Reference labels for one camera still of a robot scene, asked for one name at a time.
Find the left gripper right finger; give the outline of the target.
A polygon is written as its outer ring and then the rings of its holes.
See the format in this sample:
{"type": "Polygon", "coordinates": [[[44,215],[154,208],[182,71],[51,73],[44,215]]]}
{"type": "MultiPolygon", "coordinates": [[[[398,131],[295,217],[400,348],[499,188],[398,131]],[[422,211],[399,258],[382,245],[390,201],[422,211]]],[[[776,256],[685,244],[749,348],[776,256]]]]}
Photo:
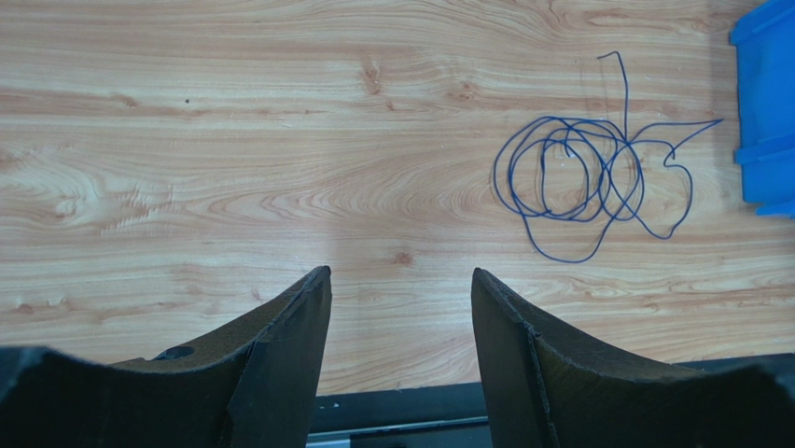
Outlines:
{"type": "Polygon", "coordinates": [[[472,275],[496,447],[790,447],[794,357],[668,364],[625,351],[472,275]]]}

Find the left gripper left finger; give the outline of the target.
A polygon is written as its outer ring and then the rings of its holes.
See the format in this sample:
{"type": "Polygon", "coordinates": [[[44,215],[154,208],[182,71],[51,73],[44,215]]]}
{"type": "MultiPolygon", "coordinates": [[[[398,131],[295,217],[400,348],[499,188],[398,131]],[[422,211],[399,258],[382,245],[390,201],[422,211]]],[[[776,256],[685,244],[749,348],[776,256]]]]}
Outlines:
{"type": "Polygon", "coordinates": [[[1,350],[5,447],[302,447],[328,335],[320,266],[250,312],[151,359],[1,350]]]}

